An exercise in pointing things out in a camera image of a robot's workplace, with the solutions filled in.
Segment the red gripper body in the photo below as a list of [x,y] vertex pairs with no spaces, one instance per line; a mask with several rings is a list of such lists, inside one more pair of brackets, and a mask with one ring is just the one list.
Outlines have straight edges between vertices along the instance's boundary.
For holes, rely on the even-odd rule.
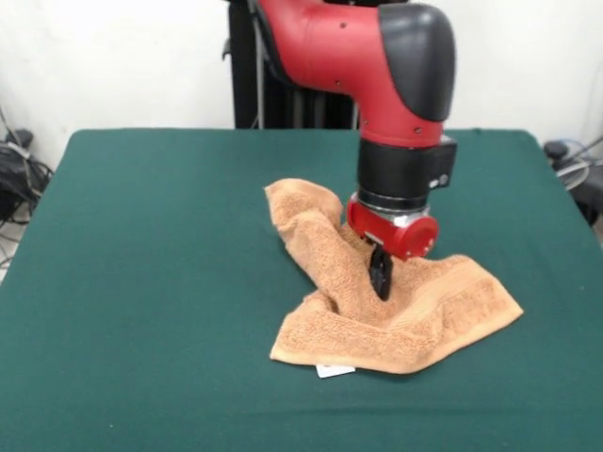
[[439,235],[439,225],[429,207],[416,211],[379,210],[360,202],[357,195],[348,200],[347,222],[359,237],[400,260],[425,257]]

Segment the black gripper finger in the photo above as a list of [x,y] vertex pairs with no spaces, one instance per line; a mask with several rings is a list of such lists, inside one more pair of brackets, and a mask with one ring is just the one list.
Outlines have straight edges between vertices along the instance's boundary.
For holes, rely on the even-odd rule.
[[385,250],[379,250],[378,264],[378,296],[381,300],[388,300],[391,288],[393,263],[391,256]]
[[383,290],[383,247],[376,245],[371,253],[368,268],[371,286],[375,291]]

